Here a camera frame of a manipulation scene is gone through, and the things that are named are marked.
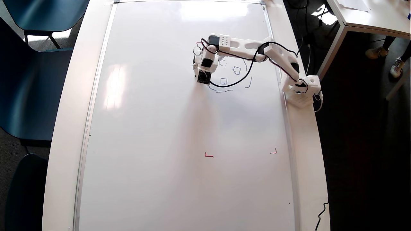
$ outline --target black cable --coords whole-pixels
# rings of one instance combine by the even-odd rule
[[[203,46],[204,46],[203,41],[208,45],[208,42],[207,42],[205,39],[202,38],[202,39],[201,39],[201,44],[202,44]],[[293,53],[293,54],[296,55],[296,57],[298,58],[298,55],[297,55],[297,53],[296,53],[295,51],[289,50],[289,49],[287,49],[286,47],[284,47],[283,45],[281,45],[281,44],[279,44],[279,43],[277,43],[277,42],[265,42],[265,43],[263,43],[263,44],[276,44],[276,45],[284,48],[284,50]],[[215,53],[214,53],[214,52],[211,52],[211,51],[208,50],[208,49],[206,49],[206,50],[209,51],[210,53],[213,53],[213,54],[217,54],[217,52],[221,52],[221,53],[224,53],[224,54],[227,54],[227,55],[232,55],[232,56],[235,56],[235,57],[238,57],[238,58],[242,58],[242,59],[245,59],[245,60],[250,60],[250,61],[252,61],[252,59],[249,59],[249,58],[244,58],[244,57],[241,57],[241,56],[238,56],[238,55],[234,55],[234,54],[231,54],[231,53],[228,53],[228,52],[221,51],[219,48],[217,48],[217,52],[215,52]]]
[[[307,7],[305,8],[305,31],[307,32],[307,34],[309,34],[309,32],[308,32],[308,24],[307,24],[307,9],[308,9],[308,2],[309,2],[309,0],[307,0]]]
[[[257,50],[256,50],[256,52],[255,52],[255,54],[254,54],[254,57],[253,57],[253,59],[251,60],[250,68],[248,69],[248,71],[247,71],[247,73],[244,75],[244,77],[242,77],[240,80],[238,80],[238,81],[235,82],[235,83],[232,83],[232,84],[229,84],[229,85],[224,85],[224,86],[217,85],[217,84],[213,83],[212,81],[210,81],[210,83],[211,83],[212,85],[216,86],[216,87],[219,87],[219,88],[228,88],[228,87],[234,86],[235,84],[243,81],[243,80],[248,76],[248,74],[250,73],[251,68],[253,67],[254,61],[256,61],[255,58],[256,58],[256,56],[257,56],[258,51],[260,50],[260,48],[263,47],[263,46],[265,46],[265,45],[268,45],[268,44],[277,44],[277,45],[281,46],[282,48],[286,49],[287,51],[290,51],[290,52],[296,54],[294,51],[288,50],[287,48],[285,48],[284,46],[280,45],[279,43],[276,43],[276,42],[265,42],[265,43],[261,44],[261,45],[257,48]]]
[[[288,5],[290,6],[291,9],[304,9],[304,8],[307,7],[307,5],[302,7],[301,4],[300,4],[299,7],[296,7],[296,6],[294,6],[293,4],[290,3],[290,0],[287,0],[287,3],[288,3]]]
[[[208,45],[208,42],[207,42],[205,39],[201,38],[201,44],[203,45],[203,48],[205,48],[208,52],[210,52],[210,53],[212,53],[212,54],[217,54],[218,49],[217,49],[215,52],[211,52],[211,51],[204,45],[203,41]]]
[[[298,15],[298,13],[300,12],[300,9],[304,9],[304,8],[307,7],[307,5],[305,5],[305,7],[301,7],[301,4],[302,4],[302,1],[300,2],[300,6],[299,6],[298,9],[297,9],[297,13],[296,13],[296,16],[294,17],[294,20],[296,20],[297,15]]]
[[[314,96],[314,98],[315,98],[316,101],[320,101],[320,100],[321,100],[321,96],[320,96],[320,99],[317,99],[316,94],[314,94],[313,96]]]
[[[315,75],[315,69],[316,69],[316,65],[317,65],[317,55],[315,53],[315,47],[312,48],[312,57],[313,57],[313,63],[312,63],[312,74]]]
[[[324,4],[324,10],[323,10],[323,13],[321,14],[321,17],[320,17],[320,21],[318,21],[318,26],[322,26],[323,25],[323,15],[324,15],[324,12],[326,11],[326,5]]]
[[[329,48],[321,47],[321,46],[317,45],[317,43],[314,43],[314,44],[312,44],[312,45],[313,45],[315,48],[318,48],[318,49],[321,49],[321,50],[326,50],[326,51],[329,50]]]
[[[307,73],[308,73],[309,64],[310,64],[310,61],[311,61],[311,46],[308,46],[308,48],[309,48],[309,55],[308,55],[308,64],[307,64],[307,68],[305,69],[305,75],[307,75]]]
[[[328,204],[328,201],[327,201],[327,203],[324,203],[323,204],[323,206],[324,206],[324,210],[320,213],[320,214],[318,214],[318,222],[317,222],[317,225],[315,226],[315,231],[317,231],[317,229],[318,229],[318,225],[320,224],[320,221],[321,221],[321,214],[323,214],[323,212],[325,212],[326,211],[326,204]]]
[[[299,33],[300,36],[301,36],[301,45],[300,45],[300,47],[298,48],[297,56],[298,56],[298,54],[300,53],[300,50],[301,50],[301,48],[302,48],[302,45],[304,44],[304,37],[302,36],[302,34],[301,34],[301,32],[300,32],[300,28],[298,27],[298,24],[296,23],[296,19],[297,19],[297,15],[298,15],[298,12],[299,12],[299,11],[300,11],[300,9],[297,10],[296,16],[294,17],[295,26],[297,27],[297,31],[298,31],[298,33]]]
[[[26,151],[26,154],[30,154],[30,152],[28,151],[28,148],[27,148],[27,146],[23,146],[24,147],[24,149],[25,149],[25,151]]]
[[[270,58],[268,58],[268,60],[270,61],[270,63],[276,65],[278,68],[280,68],[282,71],[284,71],[288,76],[290,76],[290,78],[291,78],[294,82],[297,82],[293,77],[291,77],[291,75],[290,75],[286,70],[284,70],[284,68],[282,68],[280,65],[278,65],[277,63],[275,63],[275,62],[274,62],[273,60],[271,60]]]
[[[370,41],[370,42],[379,42],[379,41],[383,41],[385,39],[379,39],[379,40],[374,40],[374,41]]]
[[[306,89],[305,89],[305,92],[304,93],[307,93],[307,91],[308,91],[308,84],[307,84],[307,82],[304,80],[304,79],[302,79],[302,81],[305,83],[305,85],[306,85]]]

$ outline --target blue marker drawing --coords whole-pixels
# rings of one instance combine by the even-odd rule
[[[251,81],[253,81],[253,77],[251,76],[251,78],[250,78],[250,85],[248,85],[248,87],[245,87],[245,88],[250,88],[251,87]]]
[[[243,59],[242,61],[243,61],[244,64],[245,64],[245,71],[247,72],[247,71],[248,71],[248,69],[247,69],[247,63],[245,63],[245,59]]]
[[[218,90],[216,90],[216,89],[212,89],[212,88],[210,87],[210,85],[208,85],[208,88],[211,89],[211,90],[213,90],[213,91],[215,91],[215,93],[224,93],[224,92],[228,92],[228,91],[233,91],[232,89],[226,90],[226,91],[218,91]]]
[[[227,62],[224,59],[220,59],[220,61],[218,61],[218,65],[226,67]]]
[[[240,74],[240,71],[241,71],[241,68],[239,68],[239,67],[233,67],[233,72],[234,72],[234,74],[239,75],[239,74]]]

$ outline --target red corner marker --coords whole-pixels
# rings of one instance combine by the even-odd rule
[[[205,153],[205,157],[214,157],[214,156],[207,156],[207,153],[206,152],[204,152]]]

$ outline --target white table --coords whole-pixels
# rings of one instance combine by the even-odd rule
[[[297,44],[281,0],[266,1],[275,38],[286,47],[297,50]],[[44,231],[73,230],[79,161],[84,145],[89,105],[104,34],[112,6],[105,1],[90,0],[73,51],[63,88],[48,163],[44,195]],[[321,144],[314,110],[287,105],[288,120],[297,170],[300,204],[296,227],[313,230],[317,215],[328,200]],[[328,207],[321,216],[319,230],[330,230]]]
[[[337,0],[327,1],[337,17],[340,27],[323,64],[318,70],[321,79],[330,67],[348,31],[411,39],[411,22],[407,18],[410,13],[410,2],[404,2],[403,0],[364,0],[365,5],[370,9],[368,12],[364,12],[345,8]]]

